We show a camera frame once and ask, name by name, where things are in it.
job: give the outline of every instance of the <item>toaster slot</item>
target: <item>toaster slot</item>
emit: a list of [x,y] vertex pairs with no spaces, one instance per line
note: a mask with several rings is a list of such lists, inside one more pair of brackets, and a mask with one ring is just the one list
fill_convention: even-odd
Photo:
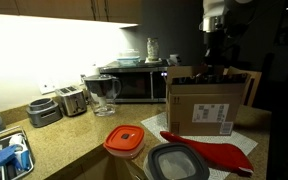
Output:
[[62,88],[62,89],[60,89],[60,91],[62,92],[62,93],[68,93],[68,92],[70,92],[69,90],[67,90],[66,88]]
[[76,91],[76,89],[74,87],[72,87],[72,86],[67,87],[67,89],[69,89],[70,91]]

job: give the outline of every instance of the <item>kitchen utensil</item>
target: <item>kitchen utensil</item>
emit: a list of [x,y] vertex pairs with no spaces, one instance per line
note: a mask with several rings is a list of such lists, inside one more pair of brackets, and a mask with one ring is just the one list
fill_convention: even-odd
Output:
[[118,78],[109,74],[100,74],[84,78],[88,92],[92,94],[90,105],[95,115],[108,116],[115,113],[115,98],[122,86]]
[[60,120],[63,115],[59,105],[51,98],[33,101],[26,108],[30,122],[34,127],[43,127]]
[[215,144],[193,141],[182,138],[167,131],[161,131],[160,135],[169,142],[181,142],[191,146],[207,161],[219,165],[240,176],[251,176],[253,166],[245,154],[232,144]]
[[114,156],[132,159],[144,147],[144,130],[132,125],[118,126],[108,135],[103,146]]
[[143,169],[149,180],[207,180],[210,175],[204,159],[183,143],[166,143],[152,148]]
[[56,89],[55,93],[66,116],[75,116],[87,110],[83,91],[77,86]]

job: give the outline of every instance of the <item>wooden cabinet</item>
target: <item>wooden cabinet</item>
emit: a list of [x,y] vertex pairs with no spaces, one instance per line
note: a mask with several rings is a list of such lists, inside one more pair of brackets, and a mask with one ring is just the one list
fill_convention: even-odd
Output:
[[91,0],[16,0],[27,16],[94,20]]
[[19,15],[15,0],[0,0],[0,14]]
[[107,22],[139,23],[141,0],[97,0],[99,20]]
[[0,14],[139,23],[141,0],[0,0]]
[[115,157],[106,149],[61,174],[61,180],[147,180],[144,171],[132,161]]

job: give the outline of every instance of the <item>orange lid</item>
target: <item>orange lid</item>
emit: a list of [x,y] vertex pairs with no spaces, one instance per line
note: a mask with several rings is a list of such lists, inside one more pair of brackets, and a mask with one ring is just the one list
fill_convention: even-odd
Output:
[[138,126],[116,127],[106,138],[104,147],[118,151],[131,151],[142,142],[144,130]]

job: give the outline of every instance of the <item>cardboard box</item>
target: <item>cardboard box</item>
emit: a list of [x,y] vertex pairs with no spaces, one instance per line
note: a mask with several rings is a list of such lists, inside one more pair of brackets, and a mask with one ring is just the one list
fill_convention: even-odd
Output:
[[[216,74],[223,74],[224,67]],[[192,77],[207,67],[174,66],[167,70],[166,114],[169,131],[183,136],[231,135],[244,83],[174,84],[174,78]]]

